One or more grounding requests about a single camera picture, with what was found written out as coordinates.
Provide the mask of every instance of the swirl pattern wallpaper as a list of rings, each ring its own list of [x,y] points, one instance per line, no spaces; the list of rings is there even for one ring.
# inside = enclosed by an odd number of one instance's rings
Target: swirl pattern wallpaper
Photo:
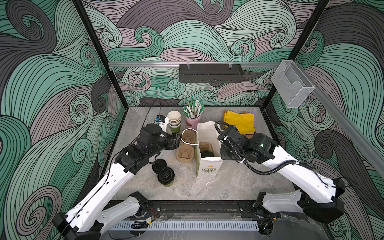
[[[83,0],[109,61],[286,60],[317,0]],[[114,68],[127,103],[261,105],[274,70],[242,83],[180,83],[178,68]]]
[[[0,56],[1,239],[59,239],[124,108],[71,0],[0,1]]]
[[[297,61],[384,156],[383,11],[384,1],[328,7]],[[382,240],[384,180],[316,97],[287,109],[276,93],[267,113],[284,149],[351,185],[340,197],[345,215],[329,224],[334,238]]]

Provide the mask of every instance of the yellow napkin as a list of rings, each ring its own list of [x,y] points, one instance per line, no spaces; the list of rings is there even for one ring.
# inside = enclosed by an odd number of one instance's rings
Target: yellow napkin
[[[240,114],[231,111],[224,113],[224,122],[236,125],[241,134],[255,133],[255,127],[253,125],[254,120],[255,116],[251,113]]]

